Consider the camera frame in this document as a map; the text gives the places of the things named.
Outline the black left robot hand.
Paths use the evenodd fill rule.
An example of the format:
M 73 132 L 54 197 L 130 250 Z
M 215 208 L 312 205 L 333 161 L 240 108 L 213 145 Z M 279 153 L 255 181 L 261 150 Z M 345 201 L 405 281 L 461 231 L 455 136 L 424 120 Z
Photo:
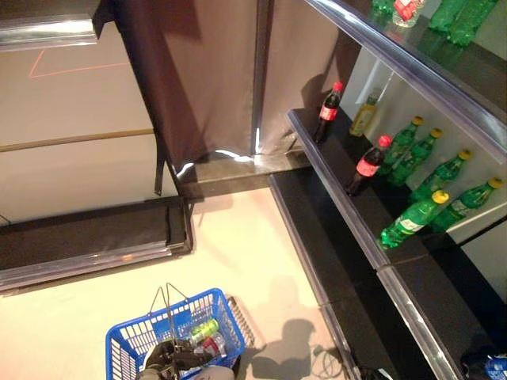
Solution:
M 207 352 L 194 352 L 188 340 L 164 340 L 153 346 L 145 356 L 142 372 L 158 376 L 175 376 L 180 371 L 202 367 L 213 359 Z

